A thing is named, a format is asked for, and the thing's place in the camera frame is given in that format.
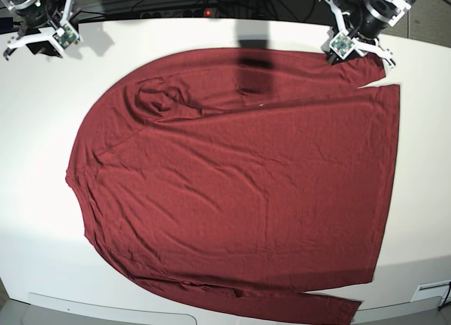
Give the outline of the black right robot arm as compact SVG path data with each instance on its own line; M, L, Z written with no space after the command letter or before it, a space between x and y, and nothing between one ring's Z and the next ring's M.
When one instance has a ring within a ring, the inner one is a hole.
M81 10L75 0L1 0L6 9L21 18L18 33L6 46L3 56L10 56L26 47L34 55L43 54L62 58L66 49L79 44L77 16Z

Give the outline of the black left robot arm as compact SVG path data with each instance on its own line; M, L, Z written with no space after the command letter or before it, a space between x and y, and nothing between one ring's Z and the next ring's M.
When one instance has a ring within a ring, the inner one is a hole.
M327 43L330 65L374 54L395 67L392 52L381 47L378 36L408 14L416 0L357 0L353 11L342 10L338 0L319 1L328 5L335 18Z

